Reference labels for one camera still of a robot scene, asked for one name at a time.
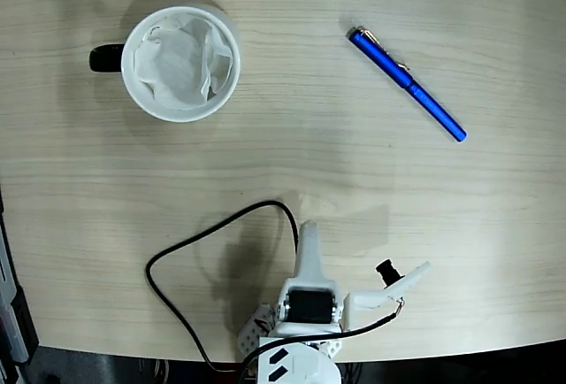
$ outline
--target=black cable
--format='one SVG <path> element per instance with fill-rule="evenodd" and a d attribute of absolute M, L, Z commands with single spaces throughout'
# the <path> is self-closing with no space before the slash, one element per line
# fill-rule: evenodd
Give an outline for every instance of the black cable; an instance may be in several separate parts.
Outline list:
<path fill-rule="evenodd" d="M 357 376 L 356 376 L 356 378 L 353 380 L 353 383 L 354 383 L 354 384 L 359 384 L 360 379 L 362 378 L 362 368 L 363 368 L 363 364 L 362 364 L 362 363 L 357 364 L 357 369 L 356 369 L 356 371 L 357 371 Z"/>
<path fill-rule="evenodd" d="M 180 321 L 180 323 L 183 324 L 185 329 L 187 329 L 188 333 L 191 335 L 191 337 L 193 337 L 193 341 L 195 342 L 195 345 L 198 348 L 198 351 L 201 353 L 201 356 L 203 357 L 204 362 L 206 362 L 206 364 L 215 372 L 236 372 L 236 371 L 234 369 L 230 369 L 230 370 L 217 369 L 212 364 L 208 355 L 206 354 L 206 350 L 204 349 L 203 344 L 201 343 L 200 339 L 196 335 L 195 330 L 189 325 L 188 321 L 181 314 L 179 309 L 177 309 L 177 307 L 171 302 L 171 300 L 169 300 L 167 298 L 167 296 L 159 289 L 159 287 L 157 286 L 157 284 L 153 280 L 153 277 L 151 276 L 151 267 L 160 258 L 165 257 L 168 254 L 173 253 L 174 251 L 182 249 L 183 247 L 187 247 L 189 244 L 192 244 L 193 242 L 197 242 L 197 241 L 201 240 L 202 238 L 209 236 L 210 234 L 214 234 L 219 229 L 222 229 L 223 227 L 231 224 L 232 222 L 241 218 L 242 216 L 245 216 L 246 214 L 248 214 L 252 211 L 255 211 L 257 209 L 261 209 L 262 207 L 266 207 L 266 206 L 279 207 L 287 215 L 287 218 L 289 219 L 289 223 L 291 225 L 291 229 L 293 231 L 294 250 L 296 252 L 297 245 L 299 244 L 299 231 L 297 229 L 297 224 L 294 221 L 293 213 L 282 202 L 276 201 L 276 200 L 267 200 L 267 201 L 262 201 L 260 203 L 251 204 L 250 206 L 246 207 L 245 209 L 240 210 L 240 211 L 236 212 L 235 214 L 233 214 L 232 216 L 218 222 L 213 227 L 209 227 L 208 229 L 202 231 L 200 234 L 197 234 L 195 236 L 191 236 L 190 238 L 186 239 L 185 241 L 178 242 L 177 244 L 172 245 L 171 247 L 169 247 L 165 250 L 159 251 L 155 256 L 153 256 L 149 260 L 149 262 L 145 266 L 145 276 L 148 280 L 149 286 L 155 291 L 157 296 L 169 308 L 169 310 L 173 313 L 173 315 L 175 315 L 177 317 L 177 319 Z"/>
<path fill-rule="evenodd" d="M 251 353 L 249 353 L 244 360 L 241 362 L 240 368 L 238 368 L 238 378 L 236 379 L 236 384 L 243 384 L 244 380 L 246 379 L 246 371 L 249 368 L 249 365 L 259 357 L 263 353 L 268 350 L 275 349 L 276 347 L 285 346 L 287 344 L 292 344 L 294 342 L 317 342 L 317 341 L 328 341 L 328 340 L 337 340 L 339 338 L 348 338 L 348 337 L 355 337 L 360 334 L 369 333 L 374 329 L 379 328 L 391 322 L 393 319 L 397 318 L 399 313 L 401 312 L 403 303 L 399 303 L 399 307 L 394 313 L 391 313 L 384 318 L 381 318 L 368 326 L 363 326 L 361 328 L 352 330 L 352 331 L 344 331 L 341 333 L 329 333 L 329 334 L 316 334 L 316 335 L 298 335 L 296 337 L 287 337 L 282 338 L 281 340 L 277 340 L 275 342 L 268 342 L 261 347 L 258 347 Z"/>

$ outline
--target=wooden table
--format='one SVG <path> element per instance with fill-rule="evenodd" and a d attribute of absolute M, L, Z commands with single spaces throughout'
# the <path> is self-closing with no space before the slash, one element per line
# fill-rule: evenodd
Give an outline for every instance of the wooden table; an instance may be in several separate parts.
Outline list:
<path fill-rule="evenodd" d="M 192 2 L 241 30 L 240 83 L 218 113 L 164 123 L 119 75 L 88 70 L 96 45 Z M 566 337 L 566 0 L 0 0 L 0 12 L 0 183 L 43 345 L 198 359 L 145 262 L 266 198 L 319 223 L 344 293 L 379 288 L 384 258 L 402 273 L 433 264 L 402 316 L 339 360 Z M 354 24 L 411 66 L 467 142 L 349 44 Z M 210 356 L 232 360 L 293 263 L 287 223 L 266 209 L 155 272 Z"/>

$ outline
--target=tissue paper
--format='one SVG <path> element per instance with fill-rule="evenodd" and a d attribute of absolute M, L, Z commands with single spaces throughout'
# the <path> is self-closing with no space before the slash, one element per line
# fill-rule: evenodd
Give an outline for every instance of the tissue paper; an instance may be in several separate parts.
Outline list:
<path fill-rule="evenodd" d="M 233 53 L 219 29 L 189 13 L 158 21 L 134 53 L 134 75 L 161 105 L 190 110 L 226 84 Z"/>

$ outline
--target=gold pen clip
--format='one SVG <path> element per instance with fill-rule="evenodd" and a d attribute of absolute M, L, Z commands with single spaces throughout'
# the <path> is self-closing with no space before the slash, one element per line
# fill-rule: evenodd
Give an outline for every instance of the gold pen clip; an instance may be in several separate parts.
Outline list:
<path fill-rule="evenodd" d="M 379 43 L 378 38 L 375 37 L 373 35 L 373 33 L 371 31 L 369 31 L 367 28 L 364 27 L 358 27 L 357 28 L 359 30 L 359 32 L 364 35 L 365 37 L 367 37 L 368 39 L 370 39 L 373 43 L 375 43 L 376 45 L 378 45 L 387 55 L 389 55 L 389 57 L 391 57 L 391 55 L 389 54 L 389 52 L 386 51 L 386 49 L 383 47 L 383 45 L 381 43 Z M 403 63 L 400 63 L 399 61 L 397 61 L 395 58 L 391 57 L 391 59 L 397 63 L 397 65 L 402 68 L 403 70 L 405 70 L 406 72 L 408 72 L 410 69 Z"/>

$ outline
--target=blue pen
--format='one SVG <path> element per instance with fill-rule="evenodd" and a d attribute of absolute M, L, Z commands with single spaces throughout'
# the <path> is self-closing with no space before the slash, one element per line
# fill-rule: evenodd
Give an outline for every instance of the blue pen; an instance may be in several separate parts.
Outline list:
<path fill-rule="evenodd" d="M 378 40 L 363 27 L 353 29 L 348 39 L 358 49 L 369 57 L 399 86 L 405 89 L 452 135 L 458 142 L 466 139 L 466 132 L 458 125 L 444 109 L 415 82 L 407 72 L 407 67 L 397 64 L 383 49 Z"/>

